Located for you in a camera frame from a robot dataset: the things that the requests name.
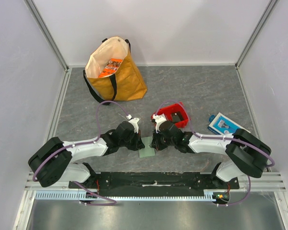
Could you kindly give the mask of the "red plastic bin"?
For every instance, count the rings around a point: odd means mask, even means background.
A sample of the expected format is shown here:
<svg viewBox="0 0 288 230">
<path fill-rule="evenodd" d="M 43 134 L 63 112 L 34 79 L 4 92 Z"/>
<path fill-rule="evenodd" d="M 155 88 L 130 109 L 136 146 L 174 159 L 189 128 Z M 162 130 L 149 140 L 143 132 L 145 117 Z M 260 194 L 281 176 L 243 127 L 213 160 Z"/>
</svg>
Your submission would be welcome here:
<svg viewBox="0 0 288 230">
<path fill-rule="evenodd" d="M 172 121 L 177 128 L 185 128 L 189 122 L 189 119 L 186 112 L 179 104 L 184 107 L 182 102 L 175 103 L 160 108 L 157 115 L 161 115 L 166 120 Z"/>
</svg>

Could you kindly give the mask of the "mustard yellow tote bag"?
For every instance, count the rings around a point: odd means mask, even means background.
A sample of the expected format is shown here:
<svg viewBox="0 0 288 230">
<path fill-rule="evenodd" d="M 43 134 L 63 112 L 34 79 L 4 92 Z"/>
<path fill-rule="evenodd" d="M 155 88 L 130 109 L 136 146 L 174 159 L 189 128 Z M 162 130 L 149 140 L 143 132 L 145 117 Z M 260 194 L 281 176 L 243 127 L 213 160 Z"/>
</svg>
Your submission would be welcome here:
<svg viewBox="0 0 288 230">
<path fill-rule="evenodd" d="M 116 73 L 98 78 L 112 58 L 123 60 Z M 119 36 L 102 41 L 91 54 L 83 78 L 92 97 L 104 105 L 109 105 L 109 101 L 139 100 L 147 92 L 147 85 L 132 59 L 129 40 Z"/>
</svg>

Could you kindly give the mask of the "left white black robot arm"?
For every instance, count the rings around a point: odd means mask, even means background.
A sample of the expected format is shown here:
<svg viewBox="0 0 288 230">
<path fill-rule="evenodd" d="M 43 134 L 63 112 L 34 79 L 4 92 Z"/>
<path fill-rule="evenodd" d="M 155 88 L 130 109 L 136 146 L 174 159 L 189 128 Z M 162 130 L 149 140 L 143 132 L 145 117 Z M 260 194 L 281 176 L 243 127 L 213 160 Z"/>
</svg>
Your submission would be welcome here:
<svg viewBox="0 0 288 230">
<path fill-rule="evenodd" d="M 120 148 L 138 151 L 144 148 L 139 118 L 132 118 L 97 138 L 82 141 L 62 141 L 59 137 L 49 139 L 28 161 L 34 172 L 33 181 L 42 187 L 57 182 L 80 182 L 85 188 L 96 183 L 96 176 L 86 164 L 75 163 L 89 157 L 102 157 Z"/>
</svg>

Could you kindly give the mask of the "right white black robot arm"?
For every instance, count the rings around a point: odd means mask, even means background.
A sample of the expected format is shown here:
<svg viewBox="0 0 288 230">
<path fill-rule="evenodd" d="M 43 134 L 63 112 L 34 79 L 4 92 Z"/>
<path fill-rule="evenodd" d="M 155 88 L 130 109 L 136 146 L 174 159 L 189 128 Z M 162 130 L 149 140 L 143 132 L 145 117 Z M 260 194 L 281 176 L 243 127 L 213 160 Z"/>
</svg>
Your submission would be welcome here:
<svg viewBox="0 0 288 230">
<path fill-rule="evenodd" d="M 241 128 L 233 134 L 203 135 L 182 131 L 173 122 L 164 121 L 156 124 L 151 146 L 156 150 L 173 146 L 182 153 L 210 152 L 227 155 L 229 160 L 218 163 L 210 176 L 211 185 L 217 189 L 241 175 L 260 178 L 266 167 L 275 164 L 270 156 L 271 149 Z"/>
</svg>

